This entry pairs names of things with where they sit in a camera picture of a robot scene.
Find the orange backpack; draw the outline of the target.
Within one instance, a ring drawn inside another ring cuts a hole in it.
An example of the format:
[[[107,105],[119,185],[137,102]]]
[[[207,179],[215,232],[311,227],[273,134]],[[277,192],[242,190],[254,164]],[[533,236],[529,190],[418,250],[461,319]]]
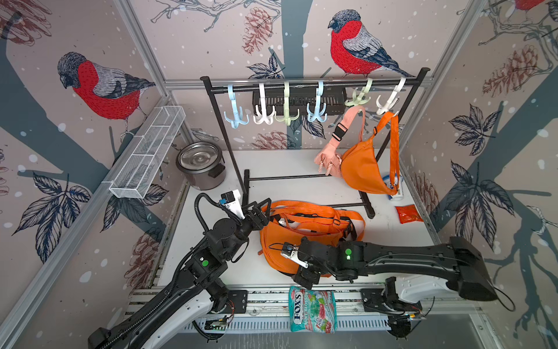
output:
[[[262,254],[273,269],[292,276],[299,266],[280,255],[280,245],[298,245],[303,238],[337,246],[341,241],[361,241],[366,221],[360,213],[308,202],[278,201],[265,206],[270,222],[260,231]]]

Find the pink waist bag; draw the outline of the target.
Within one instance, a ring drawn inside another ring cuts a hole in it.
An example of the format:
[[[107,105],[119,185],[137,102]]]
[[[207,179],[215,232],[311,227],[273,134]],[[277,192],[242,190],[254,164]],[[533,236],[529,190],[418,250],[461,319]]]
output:
[[[325,170],[326,176],[342,177],[341,174],[341,164],[342,157],[337,152],[342,138],[347,133],[348,129],[352,125],[356,116],[360,114],[363,117],[363,122],[361,126],[361,131],[359,134],[359,140],[363,140],[364,125],[366,120],[366,109],[363,106],[353,106],[350,107],[344,114],[343,119],[337,124],[330,141],[325,145],[325,147],[318,153],[314,159],[314,163],[318,165],[318,171],[322,172]]]

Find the orange waist bag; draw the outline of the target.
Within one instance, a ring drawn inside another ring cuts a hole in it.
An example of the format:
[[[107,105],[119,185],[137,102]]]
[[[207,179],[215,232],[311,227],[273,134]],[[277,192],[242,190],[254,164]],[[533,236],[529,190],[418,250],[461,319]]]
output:
[[[374,152],[373,139],[387,125],[390,126],[389,146],[389,183],[386,184],[380,173]],[[341,174],[351,188],[370,193],[395,196],[400,186],[400,136],[399,117],[396,113],[386,112],[374,133],[367,140],[359,140],[342,156]]]

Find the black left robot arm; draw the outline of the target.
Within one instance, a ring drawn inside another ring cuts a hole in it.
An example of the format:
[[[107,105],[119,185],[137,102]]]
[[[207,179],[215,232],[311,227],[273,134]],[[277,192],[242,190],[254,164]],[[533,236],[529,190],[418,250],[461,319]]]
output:
[[[162,348],[176,334],[210,311],[222,310],[229,290],[220,277],[241,258],[249,235],[270,222],[271,199],[252,202],[239,215],[223,202],[199,194],[194,212],[203,238],[181,259],[169,284],[139,311],[111,329],[99,328],[89,348]]]

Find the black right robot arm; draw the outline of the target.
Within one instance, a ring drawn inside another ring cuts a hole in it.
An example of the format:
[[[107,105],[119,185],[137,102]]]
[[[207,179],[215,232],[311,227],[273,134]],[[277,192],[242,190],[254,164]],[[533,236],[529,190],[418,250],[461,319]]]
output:
[[[307,289],[322,275],[353,282],[360,276],[403,273],[433,276],[465,300],[498,299],[484,259],[465,238],[454,236],[447,244],[430,247],[390,247],[362,241],[329,246],[303,238],[298,245],[284,243],[281,255],[298,265],[293,280]]]

